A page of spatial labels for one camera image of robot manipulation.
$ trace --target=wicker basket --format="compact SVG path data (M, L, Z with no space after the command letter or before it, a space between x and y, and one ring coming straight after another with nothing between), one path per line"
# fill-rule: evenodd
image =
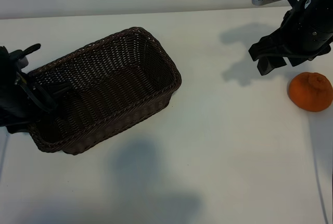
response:
M164 109L181 76L160 43L130 28L86 45L29 75L38 84L70 82L58 109L29 125L44 152L79 154Z

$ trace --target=robotic arm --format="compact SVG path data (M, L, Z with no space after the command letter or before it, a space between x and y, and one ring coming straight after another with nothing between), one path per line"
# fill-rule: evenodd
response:
M262 6L281 0L252 0ZM286 65L288 58L293 67L331 51L333 41L333 0L288 0L288 11L281 27L253 44L249 53L258 60L261 75Z

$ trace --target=basket rim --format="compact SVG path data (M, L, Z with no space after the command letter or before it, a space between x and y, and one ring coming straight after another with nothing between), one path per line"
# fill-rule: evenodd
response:
M138 34L147 36L147 41L150 43L150 45L154 49L160 51L161 58L165 61L165 64L169 67L169 69L172 72L172 76L173 76L172 83L169 86L167 86L167 87L165 87L165 88L163 88L159 91L156 91L155 93L153 93L151 95L148 95L148 96L140 99L139 101L137 101L133 104L128 105L126 108L124 108L120 111L117 111L114 114L112 114L112 115L110 115L110 116L108 116L108 117L106 117L102 120L99 120L99 121L95 122L94 124L85 128L83 131L81 131L79 133L76 133L76 134L72 134L72 135L70 135L70 136L68 136L68 137L66 137L62 140L59 140L57 142L49 143L49 142L45 141L42 138L42 136L40 134L40 131L37 128L36 124L35 123L30 124L29 125L29 132L30 132L32 138L34 139L34 137L38 137L40 140L42 140L44 142L42 147L39 146L39 145L41 145L41 143L38 142L39 145L37 145L37 146L39 147L39 149L47 147L48 150L49 149L54 150L53 152L60 151L64 148L66 148L67 146L70 146L70 145L74 144L74 142L77 141L77 138L79 136L81 138L84 138L87 135L94 132L95 130L105 127L107 124L109 124L111 119L113 121L116 121L119 118L123 117L125 114L133 112L135 109L140 108L143 105L152 102L156 98L164 97L168 94L174 93L180 87L180 85L182 83L182 78L181 78L181 75L180 75L175 63L171 60L169 55L165 52L165 50L161 46L160 42L156 38L154 38L148 31L146 31L144 28L141 28L141 27L132 27L132 28L129 28L129 29L125 29L125 30L120 31L118 33L111 34L111 35L109 35L107 37L104 37L100 40L97 40L95 42L87 44L84 47L77 49L76 51L73 51L73 52L71 52L71 53L69 53L69 54L67 54L67 55L65 55L61 58L56 59L55 61L52 61L52 62L50 62L50 63L48 63L48 64L46 64L42 67L39 67L39 68L29 72L28 75L29 76L35 76L35 75L38 75L40 73L47 72L50 69L52 69L54 67L57 67L57 66L65 63L65 62L68 62L69 60L71 60L71 59L73 59L73 58L75 58L75 57L77 57L81 54L84 54L88 51L91 51L95 48L98 48L101 45L107 44L107 43L113 41L116 38L125 37L125 36L127 36L129 34L133 34L133 33L138 33Z

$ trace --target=white table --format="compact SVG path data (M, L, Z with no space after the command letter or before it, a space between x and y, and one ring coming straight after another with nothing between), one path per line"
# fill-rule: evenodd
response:
M332 223L333 107L300 110L287 84L302 71L333 82L333 52L267 76L248 55L287 9L1 20L10 51L42 44L29 70L144 27L183 84L165 110L77 156L1 129L0 223Z

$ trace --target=woven texture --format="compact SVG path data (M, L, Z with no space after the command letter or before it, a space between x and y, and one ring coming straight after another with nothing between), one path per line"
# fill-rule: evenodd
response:
M57 111L29 125L44 152L82 153L164 109L181 76L160 43L130 28L29 73L40 85L69 82Z

